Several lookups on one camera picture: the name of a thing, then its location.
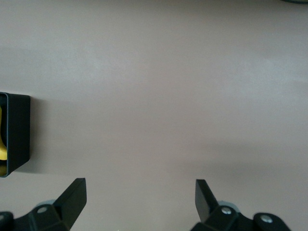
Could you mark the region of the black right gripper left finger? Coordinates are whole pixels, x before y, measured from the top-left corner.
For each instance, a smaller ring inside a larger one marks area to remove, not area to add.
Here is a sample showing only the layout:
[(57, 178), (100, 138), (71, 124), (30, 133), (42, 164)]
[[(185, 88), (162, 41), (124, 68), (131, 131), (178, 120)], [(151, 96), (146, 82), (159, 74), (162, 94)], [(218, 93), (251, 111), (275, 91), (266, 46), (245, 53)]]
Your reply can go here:
[(86, 179), (75, 179), (52, 203), (39, 204), (27, 214), (15, 218), (1, 211), (2, 231), (69, 231), (87, 202)]

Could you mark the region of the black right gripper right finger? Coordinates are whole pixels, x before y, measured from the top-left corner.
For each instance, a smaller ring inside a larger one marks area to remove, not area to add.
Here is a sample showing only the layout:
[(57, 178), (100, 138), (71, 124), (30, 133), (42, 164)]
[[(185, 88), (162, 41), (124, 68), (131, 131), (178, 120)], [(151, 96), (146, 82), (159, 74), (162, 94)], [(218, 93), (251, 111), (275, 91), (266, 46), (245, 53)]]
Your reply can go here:
[(195, 206), (200, 222), (193, 231), (289, 231), (278, 216), (259, 212), (245, 217), (232, 203), (217, 201), (205, 180), (195, 182)]

